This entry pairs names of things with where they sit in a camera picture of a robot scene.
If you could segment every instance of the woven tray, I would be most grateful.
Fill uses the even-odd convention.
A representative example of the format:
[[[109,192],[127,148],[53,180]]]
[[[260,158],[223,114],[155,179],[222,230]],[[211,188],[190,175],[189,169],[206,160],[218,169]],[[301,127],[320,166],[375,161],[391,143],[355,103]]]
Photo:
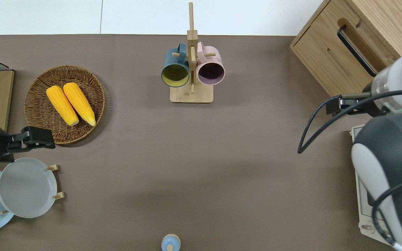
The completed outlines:
[[[68,126],[49,101],[46,90],[53,85],[62,88],[68,82],[77,83],[88,99],[96,117],[96,127],[105,110],[105,93],[102,84],[90,71],[77,66],[64,65],[42,73],[27,91],[24,100],[24,116],[29,126],[51,130],[57,145],[79,141],[95,128],[80,116],[78,116],[78,124],[73,127]]]

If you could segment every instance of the black handle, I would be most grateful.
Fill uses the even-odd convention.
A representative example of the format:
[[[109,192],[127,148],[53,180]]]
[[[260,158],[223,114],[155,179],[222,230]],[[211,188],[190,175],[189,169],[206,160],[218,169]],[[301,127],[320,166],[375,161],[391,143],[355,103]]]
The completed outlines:
[[[367,73],[372,76],[376,77],[375,71],[370,67],[370,65],[365,61],[365,59],[359,54],[359,52],[354,48],[354,46],[348,41],[348,39],[343,34],[342,30],[345,29],[346,25],[342,25],[342,27],[338,30],[338,38],[342,41],[345,47],[353,54],[353,56],[358,60],[358,62],[364,67]]]

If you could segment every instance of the white floor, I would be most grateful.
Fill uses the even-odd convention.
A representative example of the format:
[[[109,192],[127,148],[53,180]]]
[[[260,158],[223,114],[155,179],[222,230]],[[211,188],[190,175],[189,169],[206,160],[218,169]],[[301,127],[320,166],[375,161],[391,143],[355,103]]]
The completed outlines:
[[[176,34],[181,0],[0,0],[0,35]],[[322,0],[192,0],[200,35],[297,35]]]

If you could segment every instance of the yellow corn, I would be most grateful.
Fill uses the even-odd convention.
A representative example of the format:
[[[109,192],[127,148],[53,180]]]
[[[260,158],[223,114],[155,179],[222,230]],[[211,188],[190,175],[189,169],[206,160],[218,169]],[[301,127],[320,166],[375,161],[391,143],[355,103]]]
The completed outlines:
[[[64,94],[82,119],[93,127],[96,125],[94,111],[88,103],[82,90],[76,83],[67,83],[63,86]]]
[[[77,114],[75,114],[74,109],[59,86],[54,85],[49,87],[46,90],[46,95],[66,124],[75,126],[79,122]]]

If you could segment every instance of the brown table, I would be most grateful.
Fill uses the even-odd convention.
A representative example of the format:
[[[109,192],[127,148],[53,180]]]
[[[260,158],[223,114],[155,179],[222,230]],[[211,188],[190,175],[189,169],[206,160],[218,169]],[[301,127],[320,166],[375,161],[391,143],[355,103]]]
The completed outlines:
[[[219,49],[225,79],[211,104],[174,104],[161,58],[185,38],[0,36],[0,61],[16,70],[9,133],[27,125],[24,96],[50,68],[84,67],[108,94],[87,139],[15,156],[59,164],[67,197],[38,218],[15,216],[0,251],[158,251],[169,233],[186,251],[390,250],[358,229],[347,131],[369,117],[345,117],[296,153],[327,94],[289,49],[293,37],[200,36]]]

